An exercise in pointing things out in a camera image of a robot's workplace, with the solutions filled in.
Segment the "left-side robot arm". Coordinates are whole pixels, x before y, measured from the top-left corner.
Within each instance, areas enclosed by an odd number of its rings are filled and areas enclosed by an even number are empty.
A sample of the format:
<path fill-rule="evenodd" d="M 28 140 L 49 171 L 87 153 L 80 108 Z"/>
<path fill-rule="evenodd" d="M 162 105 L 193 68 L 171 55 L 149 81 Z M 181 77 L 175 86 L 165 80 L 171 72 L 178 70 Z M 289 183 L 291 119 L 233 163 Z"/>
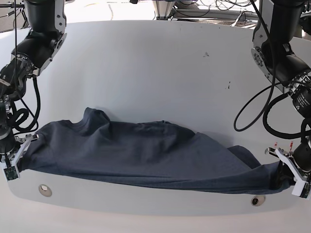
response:
<path fill-rule="evenodd" d="M 263 113 L 266 131 L 282 139 L 300 139 L 300 145 L 291 152 L 276 150 L 280 161 L 293 174 L 292 194 L 311 198 L 311 68 L 295 55 L 290 45 L 300 16 L 303 0 L 261 0 L 256 9 L 258 23 L 253 33 L 252 56 L 265 77 L 280 91 Z M 303 117 L 298 133 L 282 133 L 268 124 L 268 114 L 281 100 L 290 97 L 296 111 Z"/>

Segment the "right-side robot arm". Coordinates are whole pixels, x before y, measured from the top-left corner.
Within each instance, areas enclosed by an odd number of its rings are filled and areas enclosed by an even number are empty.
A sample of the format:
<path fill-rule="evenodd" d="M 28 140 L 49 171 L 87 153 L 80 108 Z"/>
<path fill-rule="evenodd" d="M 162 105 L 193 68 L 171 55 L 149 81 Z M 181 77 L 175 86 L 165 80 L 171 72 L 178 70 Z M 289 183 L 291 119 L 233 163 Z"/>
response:
<path fill-rule="evenodd" d="M 11 61 L 0 71 L 0 160 L 11 166 L 10 158 L 19 150 L 17 135 L 36 130 L 41 103 L 37 77 L 53 61 L 66 38 L 65 1 L 25 0 L 26 18 L 30 26 L 27 36 L 15 43 Z M 26 81 L 32 79 L 37 108 L 17 110 L 15 102 L 22 100 Z"/>

